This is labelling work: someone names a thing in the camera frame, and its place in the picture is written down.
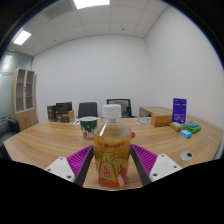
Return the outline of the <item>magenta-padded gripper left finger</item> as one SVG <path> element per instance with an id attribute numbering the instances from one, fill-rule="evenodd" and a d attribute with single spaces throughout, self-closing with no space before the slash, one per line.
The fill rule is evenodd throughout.
<path id="1" fill-rule="evenodd" d="M 69 157 L 59 157 L 51 163 L 46 171 L 65 180 L 82 186 L 94 156 L 93 146 L 90 145 Z"/>

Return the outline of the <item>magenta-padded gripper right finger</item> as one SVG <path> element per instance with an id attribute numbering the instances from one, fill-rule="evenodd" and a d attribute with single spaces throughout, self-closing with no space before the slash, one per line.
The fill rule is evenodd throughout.
<path id="1" fill-rule="evenodd" d="M 138 145 L 131 145 L 131 156 L 143 186 L 181 170 L 166 154 L 156 155 Z"/>

